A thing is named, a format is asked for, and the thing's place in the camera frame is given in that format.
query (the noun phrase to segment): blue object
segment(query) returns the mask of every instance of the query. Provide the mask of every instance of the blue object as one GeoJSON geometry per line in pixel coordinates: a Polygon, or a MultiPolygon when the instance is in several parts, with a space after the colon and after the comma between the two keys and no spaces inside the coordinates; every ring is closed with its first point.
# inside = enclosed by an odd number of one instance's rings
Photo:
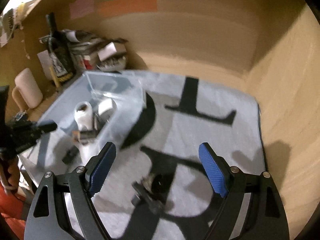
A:
{"type": "Polygon", "coordinates": [[[207,173],[214,192],[220,194],[221,197],[224,198],[228,194],[225,176],[204,143],[199,146],[199,158],[205,172],[207,173]]]}
{"type": "Polygon", "coordinates": [[[93,196],[95,193],[98,193],[106,177],[111,169],[111,166],[116,158],[116,146],[112,143],[111,147],[101,158],[96,168],[90,176],[90,188],[89,193],[93,196]]]}

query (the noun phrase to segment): red clothing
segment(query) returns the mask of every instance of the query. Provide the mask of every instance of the red clothing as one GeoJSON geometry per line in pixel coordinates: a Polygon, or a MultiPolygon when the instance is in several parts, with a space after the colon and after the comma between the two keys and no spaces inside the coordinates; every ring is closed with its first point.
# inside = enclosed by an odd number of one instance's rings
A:
{"type": "MultiPolygon", "coordinates": [[[[25,198],[22,196],[19,196],[19,198],[23,201],[25,200],[25,198]]],[[[7,196],[0,183],[0,213],[4,217],[11,230],[20,240],[23,240],[24,228],[26,226],[26,222],[20,220],[22,208],[23,203],[14,196],[7,196]]]]}

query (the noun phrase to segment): pink sticky note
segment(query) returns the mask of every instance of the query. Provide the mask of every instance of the pink sticky note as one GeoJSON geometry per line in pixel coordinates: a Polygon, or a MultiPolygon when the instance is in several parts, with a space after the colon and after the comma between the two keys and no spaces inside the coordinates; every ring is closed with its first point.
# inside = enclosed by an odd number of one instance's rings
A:
{"type": "Polygon", "coordinates": [[[71,20],[81,18],[94,12],[94,0],[76,0],[69,4],[71,20]]]}

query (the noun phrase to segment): wooden wall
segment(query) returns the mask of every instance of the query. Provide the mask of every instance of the wooden wall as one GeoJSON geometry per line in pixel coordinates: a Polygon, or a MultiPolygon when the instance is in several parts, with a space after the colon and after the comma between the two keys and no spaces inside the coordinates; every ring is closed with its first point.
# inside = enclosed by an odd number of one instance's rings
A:
{"type": "MultiPolygon", "coordinates": [[[[0,82],[29,67],[45,79],[36,54],[48,33],[45,14],[59,29],[84,29],[128,39],[132,68],[220,82],[255,96],[271,174],[280,190],[293,239],[320,201],[320,27],[303,0],[157,0],[157,11],[71,20],[70,2],[39,0],[24,30],[0,49],[0,82]],[[25,35],[25,57],[20,40],[25,35]]],[[[15,113],[12,101],[9,113],[15,113]]]]}

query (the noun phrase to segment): metal screw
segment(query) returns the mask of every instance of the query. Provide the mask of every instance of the metal screw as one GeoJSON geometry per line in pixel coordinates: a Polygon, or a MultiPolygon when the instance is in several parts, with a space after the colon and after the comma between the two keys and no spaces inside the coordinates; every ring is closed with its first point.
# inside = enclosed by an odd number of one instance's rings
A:
{"type": "Polygon", "coordinates": [[[265,171],[265,172],[263,173],[263,177],[265,177],[265,178],[270,178],[271,175],[270,175],[269,172],[265,171]]]}
{"type": "Polygon", "coordinates": [[[237,166],[231,166],[230,167],[230,170],[233,172],[233,173],[238,173],[239,172],[239,168],[237,166]]]}
{"type": "Polygon", "coordinates": [[[84,166],[79,166],[76,168],[76,172],[81,173],[84,171],[84,166]]]}
{"type": "Polygon", "coordinates": [[[52,171],[47,171],[44,176],[45,176],[46,178],[50,178],[51,175],[52,175],[52,171]]]}

